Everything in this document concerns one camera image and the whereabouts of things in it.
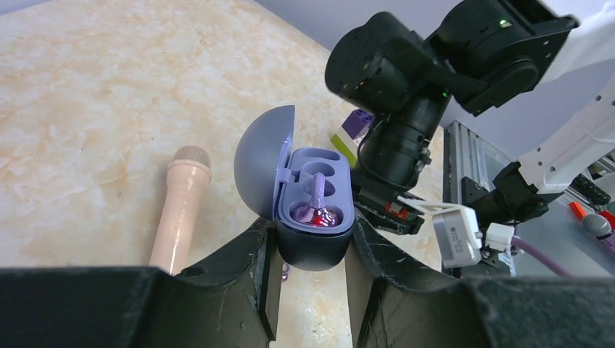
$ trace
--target gray plastic container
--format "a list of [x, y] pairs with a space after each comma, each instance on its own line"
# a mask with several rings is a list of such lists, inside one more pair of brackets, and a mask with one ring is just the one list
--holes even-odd
[[[244, 203], [276, 222], [280, 254], [303, 270], [328, 270], [346, 254], [355, 209], [350, 166], [339, 152], [307, 147], [292, 152], [294, 106], [271, 109], [246, 129], [235, 151], [235, 184]], [[323, 173], [325, 205], [341, 223], [313, 227], [298, 223], [291, 212], [310, 200], [314, 174]]]

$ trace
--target small purple toy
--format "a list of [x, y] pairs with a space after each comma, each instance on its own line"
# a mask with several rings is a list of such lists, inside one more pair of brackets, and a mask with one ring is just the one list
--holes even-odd
[[325, 206], [325, 175], [323, 173], [316, 173], [314, 175], [310, 202], [302, 207], [298, 207], [291, 213], [291, 217], [298, 223], [315, 227], [339, 225], [341, 221], [339, 221], [337, 214]]

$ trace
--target gray lid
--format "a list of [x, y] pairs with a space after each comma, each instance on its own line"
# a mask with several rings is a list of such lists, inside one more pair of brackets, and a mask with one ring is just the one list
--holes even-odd
[[294, 105], [271, 109], [246, 129], [235, 151], [235, 185], [244, 203], [272, 220], [280, 188], [280, 169], [292, 148]]

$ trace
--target microphone head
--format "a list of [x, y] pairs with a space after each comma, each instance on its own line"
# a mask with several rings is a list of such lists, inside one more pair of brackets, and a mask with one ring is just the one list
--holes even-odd
[[196, 145], [185, 145], [179, 148], [173, 156], [173, 160], [198, 162], [211, 169], [210, 154]]
[[588, 214], [581, 220], [583, 228], [595, 237], [607, 236], [611, 233], [611, 224], [606, 217], [598, 214]]

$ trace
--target beige marble surface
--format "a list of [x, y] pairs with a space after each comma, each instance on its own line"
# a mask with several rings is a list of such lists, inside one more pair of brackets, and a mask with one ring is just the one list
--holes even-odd
[[[233, 156], [262, 112], [297, 106], [294, 147], [331, 148], [353, 107], [323, 82], [328, 52], [249, 0], [53, 0], [0, 17], [0, 267], [144, 265], [184, 144], [214, 178], [191, 260], [254, 219]], [[439, 199], [442, 132], [413, 191]], [[427, 223], [389, 236], [438, 267]], [[343, 264], [293, 270], [274, 347], [350, 347]]]

